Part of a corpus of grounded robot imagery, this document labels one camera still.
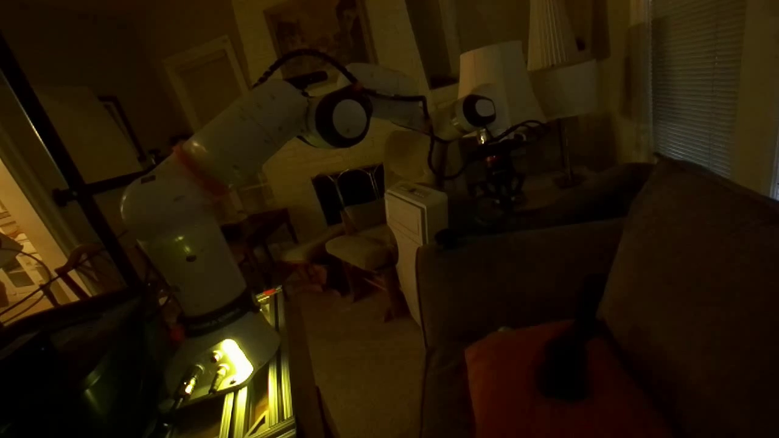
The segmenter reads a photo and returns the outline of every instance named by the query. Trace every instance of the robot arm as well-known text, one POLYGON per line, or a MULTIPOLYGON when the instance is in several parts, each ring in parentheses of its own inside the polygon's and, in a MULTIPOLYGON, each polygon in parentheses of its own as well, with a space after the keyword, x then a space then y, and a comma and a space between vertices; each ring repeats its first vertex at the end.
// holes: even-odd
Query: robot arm
POLYGON ((239 386, 279 344, 262 314, 242 298, 251 294, 211 211, 215 199, 255 174, 296 136, 314 147, 352 147, 365 138, 371 117, 379 116, 419 130, 434 126, 437 136, 449 139, 495 118, 492 102, 474 96, 430 124, 419 102, 392 97, 410 91, 401 89, 408 81, 400 73, 360 65, 354 74, 360 83, 314 98, 284 81, 261 84, 125 191, 122 217, 175 289, 184 313, 187 339, 166 372, 172 394, 182 383, 179 395, 193 398, 239 386), (444 129, 453 121, 455 127, 444 129), (217 374, 218 364, 211 360, 217 350, 230 361, 227 376, 224 367, 217 374), (188 374, 192 369, 197 376, 188 374))

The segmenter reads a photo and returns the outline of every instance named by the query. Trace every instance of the painting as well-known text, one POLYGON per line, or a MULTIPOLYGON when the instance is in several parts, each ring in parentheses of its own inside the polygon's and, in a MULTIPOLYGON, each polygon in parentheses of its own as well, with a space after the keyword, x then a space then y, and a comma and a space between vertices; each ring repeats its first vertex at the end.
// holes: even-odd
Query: painting
MULTIPOLYGON (((265 10, 273 46, 281 56, 299 48, 312 48, 343 65, 375 62, 364 0, 286 0, 265 10)), ((321 59, 300 57, 281 67, 285 79, 324 70, 329 82, 337 75, 321 59)))
POLYGON ((138 161, 145 161, 146 153, 138 143, 138 137, 136 137, 136 134, 130 127, 130 122, 127 120, 127 115, 125 115, 125 110, 122 109, 122 105, 119 104, 119 99, 116 96, 99 96, 97 99, 103 104, 103 108, 105 108, 105 111, 108 111, 111 119, 114 120, 114 123, 116 123, 119 130, 122 131, 122 134, 125 135, 128 143, 132 144, 132 147, 135 148, 136 153, 138 154, 138 161))

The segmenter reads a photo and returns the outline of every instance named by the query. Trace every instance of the window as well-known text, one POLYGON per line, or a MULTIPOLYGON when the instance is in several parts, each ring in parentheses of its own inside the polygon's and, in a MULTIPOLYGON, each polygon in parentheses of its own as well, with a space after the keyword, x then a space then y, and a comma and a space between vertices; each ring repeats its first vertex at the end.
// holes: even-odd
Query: window
POLYGON ((746 0, 652 2, 657 152, 730 176, 746 0))

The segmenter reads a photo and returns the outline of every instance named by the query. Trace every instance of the white lampshade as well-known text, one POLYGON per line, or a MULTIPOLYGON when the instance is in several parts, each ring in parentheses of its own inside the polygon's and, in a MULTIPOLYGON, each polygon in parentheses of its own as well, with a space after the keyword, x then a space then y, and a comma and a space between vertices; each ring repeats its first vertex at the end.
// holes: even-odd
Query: white lampshade
POLYGON ((564 0, 530 0, 527 69, 549 69, 580 60, 564 0))
POLYGON ((580 62, 530 74, 547 119, 575 117, 597 110, 597 63, 580 62))
POLYGON ((526 120, 545 122, 522 53, 522 41, 493 44, 460 56, 459 96, 480 94, 495 102, 496 120, 489 128, 500 134, 526 120))

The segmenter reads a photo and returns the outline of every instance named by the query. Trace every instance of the couch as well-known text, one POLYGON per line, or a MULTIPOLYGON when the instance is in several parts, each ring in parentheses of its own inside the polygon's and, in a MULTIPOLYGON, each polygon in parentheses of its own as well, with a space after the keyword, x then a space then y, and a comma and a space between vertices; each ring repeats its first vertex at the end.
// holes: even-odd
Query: couch
POLYGON ((779 203, 669 159, 642 187, 585 187, 595 204, 560 207, 562 226, 420 250, 421 436, 473 434, 468 345, 573 318, 593 275, 617 356, 675 435, 779 436, 779 203))

